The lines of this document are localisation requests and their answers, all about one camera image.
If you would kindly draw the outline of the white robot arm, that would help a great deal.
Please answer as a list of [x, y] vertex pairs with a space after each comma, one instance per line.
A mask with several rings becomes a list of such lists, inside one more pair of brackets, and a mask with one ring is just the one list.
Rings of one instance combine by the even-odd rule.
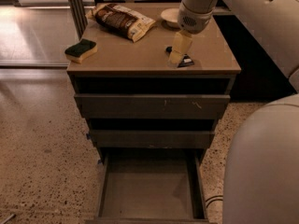
[[[182, 0], [169, 62], [177, 66], [219, 0]], [[264, 99], [236, 132], [225, 164], [222, 224], [299, 224], [299, 0], [222, 0], [263, 48], [254, 53], [236, 25], [223, 32], [247, 64], [237, 98]]]

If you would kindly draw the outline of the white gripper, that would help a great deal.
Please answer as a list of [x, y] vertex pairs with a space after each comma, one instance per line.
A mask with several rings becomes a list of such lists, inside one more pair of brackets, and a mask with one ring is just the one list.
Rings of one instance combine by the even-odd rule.
[[181, 29], [176, 32], [172, 50], [168, 58], [170, 67], [178, 67], [183, 61], [184, 55], [192, 45], [192, 35], [201, 33], [207, 27], [212, 16], [212, 12], [198, 13], [188, 9], [183, 3], [178, 9], [178, 26]]

